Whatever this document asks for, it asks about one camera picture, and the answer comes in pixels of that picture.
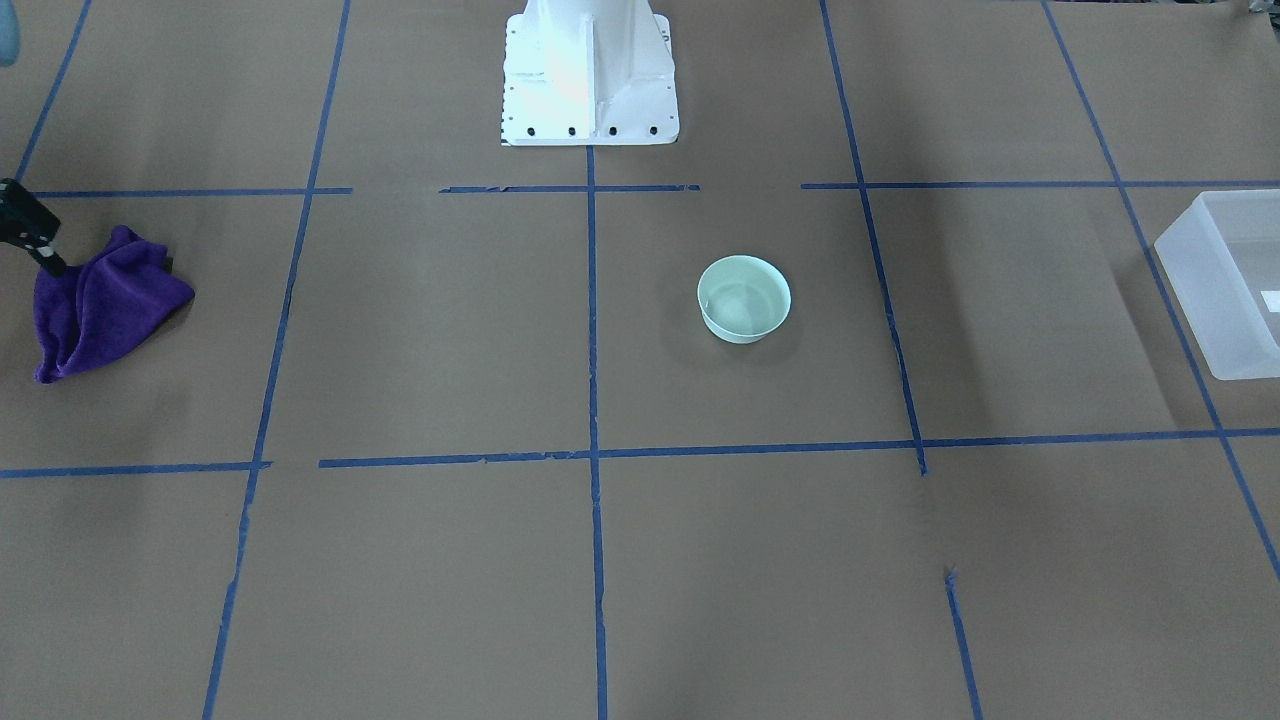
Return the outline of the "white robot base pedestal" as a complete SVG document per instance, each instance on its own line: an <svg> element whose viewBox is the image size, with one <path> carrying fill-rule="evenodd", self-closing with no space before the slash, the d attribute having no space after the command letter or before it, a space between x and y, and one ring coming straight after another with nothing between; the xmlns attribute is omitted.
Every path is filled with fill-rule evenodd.
<svg viewBox="0 0 1280 720"><path fill-rule="evenodd" d="M504 146L652 146L681 132L669 19L648 1L527 1L506 20Z"/></svg>

